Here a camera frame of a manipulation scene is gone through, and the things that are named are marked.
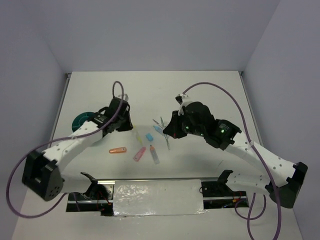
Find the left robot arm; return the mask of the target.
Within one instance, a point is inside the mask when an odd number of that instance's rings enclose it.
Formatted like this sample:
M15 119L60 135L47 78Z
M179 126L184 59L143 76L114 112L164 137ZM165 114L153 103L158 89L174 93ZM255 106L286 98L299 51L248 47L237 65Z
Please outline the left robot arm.
M66 139L39 152L27 155L22 183L48 202L60 193L76 192L62 172L86 148L114 131L133 129L128 101L114 97L109 106L103 107Z

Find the yellow clear pen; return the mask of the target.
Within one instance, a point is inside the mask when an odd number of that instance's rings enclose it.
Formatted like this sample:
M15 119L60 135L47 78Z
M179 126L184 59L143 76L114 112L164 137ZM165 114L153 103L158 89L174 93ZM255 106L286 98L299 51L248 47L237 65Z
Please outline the yellow clear pen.
M141 136L140 136L140 133L139 133L139 131L138 131L138 128L137 128L135 125L133 126L133 130L134 130L134 134L135 134L136 140L138 141L138 143L139 143L141 146L143 146L142 138L141 138Z

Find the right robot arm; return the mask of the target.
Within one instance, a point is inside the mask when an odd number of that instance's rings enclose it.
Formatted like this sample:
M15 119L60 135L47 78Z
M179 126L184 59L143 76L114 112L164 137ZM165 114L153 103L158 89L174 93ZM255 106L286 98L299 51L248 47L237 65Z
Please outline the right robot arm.
M244 175L224 170L218 178L217 190L223 196L244 191L269 195L281 207L293 208L304 183L308 166L293 163L270 152L257 142L250 142L246 134L225 119L216 119L201 102L182 104L172 112L163 133L181 139L188 134L202 137L210 146L226 151L244 160L258 172Z

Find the blue clear pen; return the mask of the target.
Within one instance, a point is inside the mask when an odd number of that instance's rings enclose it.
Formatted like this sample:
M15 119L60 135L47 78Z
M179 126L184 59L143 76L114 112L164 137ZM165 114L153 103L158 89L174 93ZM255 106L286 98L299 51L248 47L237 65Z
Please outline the blue clear pen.
M164 129L164 128L166 127L165 125L159 123L159 122L156 121L155 119L153 119L153 121L155 122L155 124L156 124L157 126L159 126L159 127L162 128L162 129Z

